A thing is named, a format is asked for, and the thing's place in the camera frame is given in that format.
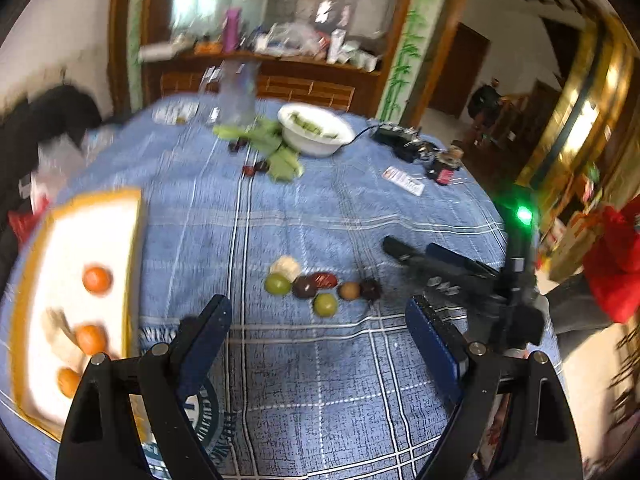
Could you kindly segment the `dark round fruit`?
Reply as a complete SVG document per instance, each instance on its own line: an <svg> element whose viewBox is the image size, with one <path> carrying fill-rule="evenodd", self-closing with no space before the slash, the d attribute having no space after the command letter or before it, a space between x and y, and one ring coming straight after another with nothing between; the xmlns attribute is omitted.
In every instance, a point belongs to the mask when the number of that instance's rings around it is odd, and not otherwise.
<svg viewBox="0 0 640 480"><path fill-rule="evenodd" d="M374 278L366 278L359 283L360 297L364 300L375 302L383 295L380 283Z"/></svg>

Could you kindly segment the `brown round fruit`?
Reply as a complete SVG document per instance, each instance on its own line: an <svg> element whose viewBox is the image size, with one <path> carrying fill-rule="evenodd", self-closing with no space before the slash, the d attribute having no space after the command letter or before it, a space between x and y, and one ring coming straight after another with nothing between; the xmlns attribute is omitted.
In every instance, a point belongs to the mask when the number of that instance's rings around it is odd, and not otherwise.
<svg viewBox="0 0 640 480"><path fill-rule="evenodd" d="M361 286L358 282L344 282L337 287L338 296L345 301L354 301L361 296Z"/></svg>

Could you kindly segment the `green round fruit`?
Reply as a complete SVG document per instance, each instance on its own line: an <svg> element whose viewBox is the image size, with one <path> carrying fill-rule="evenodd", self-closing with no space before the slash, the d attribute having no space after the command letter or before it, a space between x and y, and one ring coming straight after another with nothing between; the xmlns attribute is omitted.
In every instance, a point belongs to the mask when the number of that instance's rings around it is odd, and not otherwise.
<svg viewBox="0 0 640 480"><path fill-rule="evenodd" d="M273 296L285 296L292 288L291 281L281 273L270 273L264 281L264 289Z"/></svg>
<svg viewBox="0 0 640 480"><path fill-rule="evenodd" d="M333 294L329 292L322 292L314 297L312 302L312 308L314 314L320 316L320 318L332 318L337 312L338 301Z"/></svg>

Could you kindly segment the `red jujube date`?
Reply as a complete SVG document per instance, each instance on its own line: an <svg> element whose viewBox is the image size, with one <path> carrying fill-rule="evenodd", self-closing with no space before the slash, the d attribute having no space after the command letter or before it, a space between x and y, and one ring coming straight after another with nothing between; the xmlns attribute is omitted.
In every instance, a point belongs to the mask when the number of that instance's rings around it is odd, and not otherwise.
<svg viewBox="0 0 640 480"><path fill-rule="evenodd" d="M338 284L338 278L331 272L314 272L311 279L318 289L332 289Z"/></svg>

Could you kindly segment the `dark purple plum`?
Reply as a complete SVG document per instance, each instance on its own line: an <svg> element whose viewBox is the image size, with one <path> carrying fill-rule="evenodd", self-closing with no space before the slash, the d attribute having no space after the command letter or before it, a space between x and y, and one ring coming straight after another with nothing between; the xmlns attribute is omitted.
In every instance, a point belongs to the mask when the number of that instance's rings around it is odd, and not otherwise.
<svg viewBox="0 0 640 480"><path fill-rule="evenodd" d="M318 288L314 286L311 275L299 275L292 283L291 292L298 299L311 299L317 295Z"/></svg>

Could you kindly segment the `white foam-wrapped fruit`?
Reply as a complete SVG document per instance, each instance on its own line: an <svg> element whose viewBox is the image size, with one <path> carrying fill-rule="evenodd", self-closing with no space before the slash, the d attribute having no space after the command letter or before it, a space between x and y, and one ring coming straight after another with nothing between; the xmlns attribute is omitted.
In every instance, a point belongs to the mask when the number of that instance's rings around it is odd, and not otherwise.
<svg viewBox="0 0 640 480"><path fill-rule="evenodd" d="M269 273L281 274L289 282L294 282L302 274L302 267L292 256L285 255L270 266Z"/></svg>
<svg viewBox="0 0 640 480"><path fill-rule="evenodd" d="M78 347L64 313L55 309L44 310L41 315L41 326L53 354L66 366L79 370L85 355Z"/></svg>

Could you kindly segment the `orange mandarin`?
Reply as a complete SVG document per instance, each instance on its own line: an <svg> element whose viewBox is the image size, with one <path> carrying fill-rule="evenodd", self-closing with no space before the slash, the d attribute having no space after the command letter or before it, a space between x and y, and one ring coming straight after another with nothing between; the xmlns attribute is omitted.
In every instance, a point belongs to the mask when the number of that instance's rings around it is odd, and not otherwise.
<svg viewBox="0 0 640 480"><path fill-rule="evenodd" d="M112 288L113 274L105 266L86 266L82 272L82 284L90 294L103 296Z"/></svg>
<svg viewBox="0 0 640 480"><path fill-rule="evenodd" d="M86 356L107 352L107 336L102 326L85 324L75 330L77 345Z"/></svg>
<svg viewBox="0 0 640 480"><path fill-rule="evenodd" d="M69 367L61 367L56 374L58 390L67 399L73 399L81 381L81 374Z"/></svg>

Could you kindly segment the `red plastic bag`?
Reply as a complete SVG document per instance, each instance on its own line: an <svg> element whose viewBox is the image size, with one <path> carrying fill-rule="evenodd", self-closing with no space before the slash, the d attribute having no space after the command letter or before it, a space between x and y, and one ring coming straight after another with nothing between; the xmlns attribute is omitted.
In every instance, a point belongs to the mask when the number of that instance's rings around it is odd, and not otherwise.
<svg viewBox="0 0 640 480"><path fill-rule="evenodd" d="M17 239L17 244L23 247L32 236L40 218L49 207L50 200L46 196L40 197L36 203L36 209L32 210L32 204L27 204L27 209L23 212L10 211L8 214L9 226Z"/></svg>

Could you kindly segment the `white bowl with greens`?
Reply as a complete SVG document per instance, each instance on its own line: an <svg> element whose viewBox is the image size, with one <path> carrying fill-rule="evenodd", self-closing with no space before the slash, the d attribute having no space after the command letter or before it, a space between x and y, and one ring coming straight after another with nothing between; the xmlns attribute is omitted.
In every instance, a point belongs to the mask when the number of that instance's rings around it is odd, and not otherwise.
<svg viewBox="0 0 640 480"><path fill-rule="evenodd" d="M356 138L345 119L314 105L286 103L278 110L278 121L286 144L306 156L332 156Z"/></svg>

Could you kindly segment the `clear plastic bag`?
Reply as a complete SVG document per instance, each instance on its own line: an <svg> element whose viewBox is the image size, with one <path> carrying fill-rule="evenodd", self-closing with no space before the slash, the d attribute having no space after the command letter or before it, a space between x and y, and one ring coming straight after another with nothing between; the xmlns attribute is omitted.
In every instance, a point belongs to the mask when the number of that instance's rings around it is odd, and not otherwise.
<svg viewBox="0 0 640 480"><path fill-rule="evenodd" d="M38 164L30 174L29 198L35 204L45 198L49 202L66 187L68 181L86 169L115 140L117 129L105 126L88 130L80 145L66 133L38 145Z"/></svg>

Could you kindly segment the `green vegetable leaves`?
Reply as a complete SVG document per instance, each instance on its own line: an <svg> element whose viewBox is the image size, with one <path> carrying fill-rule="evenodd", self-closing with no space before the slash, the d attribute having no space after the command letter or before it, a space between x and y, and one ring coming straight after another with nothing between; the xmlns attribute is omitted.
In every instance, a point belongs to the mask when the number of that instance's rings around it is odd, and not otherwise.
<svg viewBox="0 0 640 480"><path fill-rule="evenodd" d="M255 162L255 172L264 172L273 181L292 182L305 172L299 154L286 144L282 126L276 120L258 116L247 127L216 125L213 134L230 145L248 145L262 156Z"/></svg>

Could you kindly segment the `wooden cabinet with mirror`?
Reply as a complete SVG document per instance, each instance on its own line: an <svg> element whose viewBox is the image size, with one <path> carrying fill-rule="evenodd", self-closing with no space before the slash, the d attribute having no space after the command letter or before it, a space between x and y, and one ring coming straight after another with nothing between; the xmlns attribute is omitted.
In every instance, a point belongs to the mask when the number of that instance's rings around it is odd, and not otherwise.
<svg viewBox="0 0 640 480"><path fill-rule="evenodd" d="M111 0L107 75L115 110L198 88L227 58L259 64L263 98L413 126L431 99L464 0ZM241 8L239 47L222 50Z"/></svg>

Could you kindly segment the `black sofa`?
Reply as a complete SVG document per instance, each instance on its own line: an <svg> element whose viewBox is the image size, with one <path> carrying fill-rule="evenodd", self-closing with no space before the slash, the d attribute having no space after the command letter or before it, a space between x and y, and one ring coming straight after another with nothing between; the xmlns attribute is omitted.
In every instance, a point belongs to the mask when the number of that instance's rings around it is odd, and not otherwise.
<svg viewBox="0 0 640 480"><path fill-rule="evenodd" d="M37 167L38 146L63 134L81 144L85 132L102 122L96 102L70 84L54 87L35 99L21 100L1 118L1 284L5 285L18 253L9 225L11 211L29 210L18 181Z"/></svg>

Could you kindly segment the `clear plastic water jug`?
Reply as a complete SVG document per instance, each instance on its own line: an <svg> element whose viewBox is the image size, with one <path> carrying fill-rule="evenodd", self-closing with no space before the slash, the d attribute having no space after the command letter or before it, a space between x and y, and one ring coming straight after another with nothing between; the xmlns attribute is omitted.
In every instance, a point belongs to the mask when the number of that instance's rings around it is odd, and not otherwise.
<svg viewBox="0 0 640 480"><path fill-rule="evenodd" d="M256 117L259 64L224 60L220 66L218 122L223 126L249 127Z"/></svg>

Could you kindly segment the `purple bottle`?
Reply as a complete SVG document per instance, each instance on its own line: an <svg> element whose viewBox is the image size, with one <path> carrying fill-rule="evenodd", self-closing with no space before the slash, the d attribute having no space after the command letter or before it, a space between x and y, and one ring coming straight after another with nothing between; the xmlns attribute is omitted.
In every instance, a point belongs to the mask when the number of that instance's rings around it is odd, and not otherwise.
<svg viewBox="0 0 640 480"><path fill-rule="evenodd" d="M241 29L241 8L229 8L224 16L222 29L222 50L224 53L234 52L239 47Z"/></svg>

